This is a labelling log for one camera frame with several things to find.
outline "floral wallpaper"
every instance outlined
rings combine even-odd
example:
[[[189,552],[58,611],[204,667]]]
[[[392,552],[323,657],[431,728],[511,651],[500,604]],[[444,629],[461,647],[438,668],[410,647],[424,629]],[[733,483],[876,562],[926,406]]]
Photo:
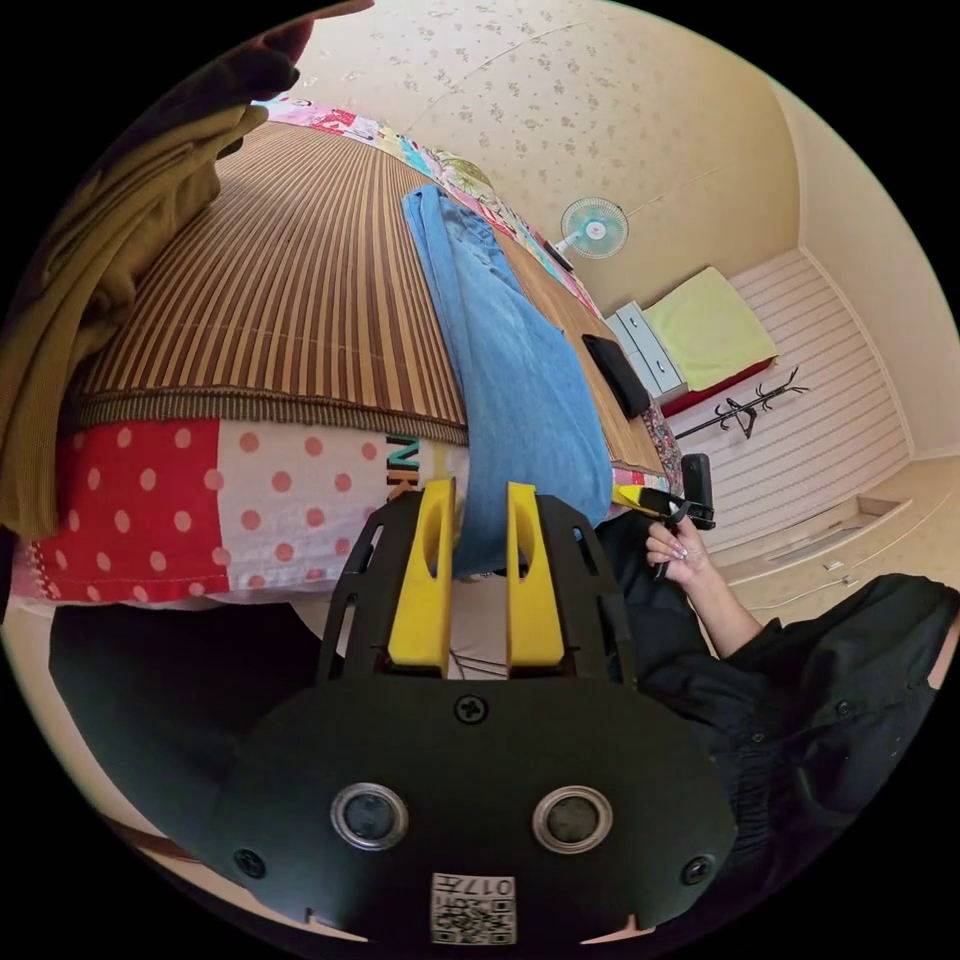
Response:
[[[796,246],[790,134],[767,78],[684,28],[602,0],[377,0],[320,21],[292,96],[475,163],[546,236],[600,194],[631,216],[576,263],[602,309],[703,266]]]

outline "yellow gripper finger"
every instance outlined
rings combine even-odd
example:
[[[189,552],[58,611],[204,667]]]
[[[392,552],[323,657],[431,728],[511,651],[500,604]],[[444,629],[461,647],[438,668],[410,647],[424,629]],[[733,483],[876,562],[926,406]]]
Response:
[[[619,483],[613,485],[613,502],[621,507],[629,507],[631,510],[639,510],[648,516],[655,517],[659,514],[651,510],[643,503],[643,492],[648,489],[640,484],[622,486]]]
[[[523,579],[520,553],[527,565]],[[511,483],[507,485],[507,668],[553,667],[563,654],[563,633],[536,490]]]
[[[436,668],[444,678],[450,657],[453,582],[451,478],[427,483],[387,651],[399,667]]]

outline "qr code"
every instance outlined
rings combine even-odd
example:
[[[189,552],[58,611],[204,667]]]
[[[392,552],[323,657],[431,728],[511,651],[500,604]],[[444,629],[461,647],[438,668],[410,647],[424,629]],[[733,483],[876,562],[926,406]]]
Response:
[[[517,942],[513,877],[433,875],[433,942],[503,946]]]

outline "white dresser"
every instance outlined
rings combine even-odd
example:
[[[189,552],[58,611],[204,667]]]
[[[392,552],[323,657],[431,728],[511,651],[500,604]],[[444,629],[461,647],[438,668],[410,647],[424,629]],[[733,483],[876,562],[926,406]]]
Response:
[[[635,302],[606,318],[647,393],[663,405],[687,392],[687,385]]]

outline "wall fan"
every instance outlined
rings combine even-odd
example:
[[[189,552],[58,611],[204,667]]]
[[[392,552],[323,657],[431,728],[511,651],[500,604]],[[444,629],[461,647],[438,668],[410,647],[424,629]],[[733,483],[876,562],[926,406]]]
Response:
[[[590,260],[612,257],[623,249],[630,235],[627,215],[603,197],[574,200],[560,219],[563,239],[554,250],[564,256],[568,250]]]

